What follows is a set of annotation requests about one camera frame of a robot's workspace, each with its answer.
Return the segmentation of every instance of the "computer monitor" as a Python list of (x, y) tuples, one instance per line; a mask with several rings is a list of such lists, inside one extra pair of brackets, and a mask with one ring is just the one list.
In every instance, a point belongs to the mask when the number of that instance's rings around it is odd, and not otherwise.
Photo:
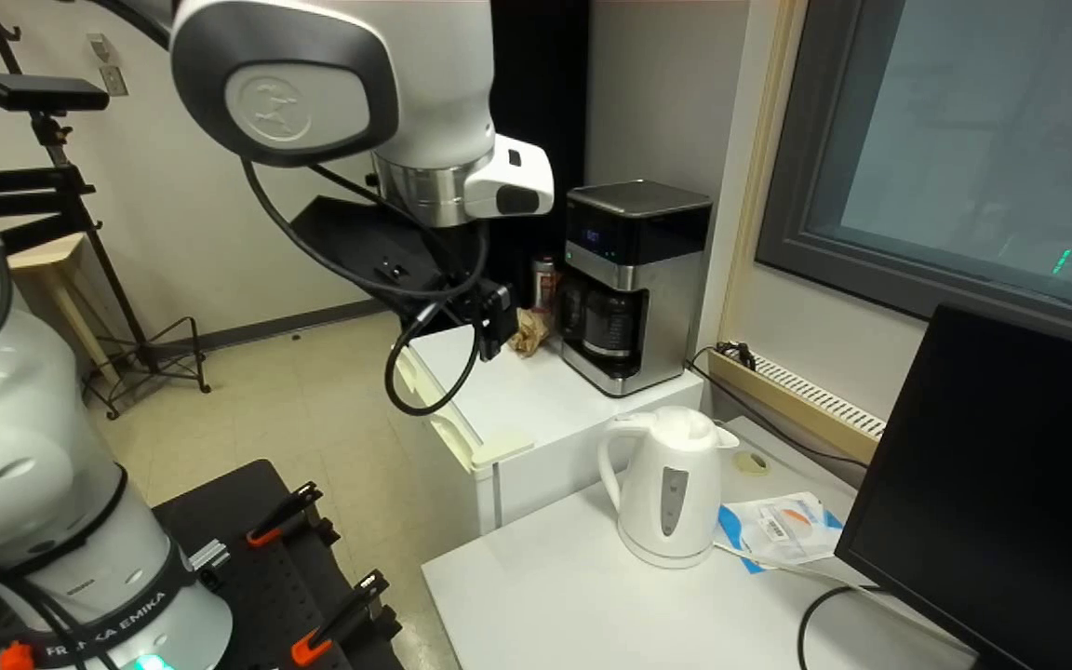
[(975, 667), (1072, 670), (1072, 338), (937, 311), (836, 558)]

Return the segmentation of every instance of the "electric kettle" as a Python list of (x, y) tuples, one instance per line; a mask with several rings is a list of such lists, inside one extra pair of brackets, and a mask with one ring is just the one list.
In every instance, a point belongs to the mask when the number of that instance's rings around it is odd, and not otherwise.
[[(613, 477), (609, 446), (638, 441)], [(710, 551), (737, 437), (710, 416), (661, 405), (617, 416), (599, 446), (599, 477), (617, 514), (617, 535), (651, 566), (694, 566)]]

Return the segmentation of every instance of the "white cabinet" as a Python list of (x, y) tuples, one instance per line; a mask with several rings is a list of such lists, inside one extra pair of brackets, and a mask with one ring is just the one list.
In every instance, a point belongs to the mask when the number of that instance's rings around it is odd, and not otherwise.
[[(413, 401), (440, 398), (459, 379), (468, 344), (468, 328), (413, 338), (400, 358), (403, 393)], [(702, 379), (694, 373), (605, 398), (552, 352), (500, 352), (452, 405), (418, 421), (418, 460), (434, 504), (459, 520), (462, 539), (471, 539), (599, 482), (597, 446), (613, 416), (701, 401)]]

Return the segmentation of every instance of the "white robotic arm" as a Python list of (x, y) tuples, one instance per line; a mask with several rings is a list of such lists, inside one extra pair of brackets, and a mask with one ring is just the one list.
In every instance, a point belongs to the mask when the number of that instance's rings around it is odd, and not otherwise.
[(496, 133), (489, 0), (186, 0), (191, 117), (258, 163), (372, 151), (381, 197), (427, 226), (552, 208), (542, 151)]

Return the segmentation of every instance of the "coffee maker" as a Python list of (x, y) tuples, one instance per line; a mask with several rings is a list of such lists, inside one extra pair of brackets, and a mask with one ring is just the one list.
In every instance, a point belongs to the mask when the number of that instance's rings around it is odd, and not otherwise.
[(710, 200), (661, 183), (567, 197), (563, 358), (604, 394), (681, 375), (702, 291)]

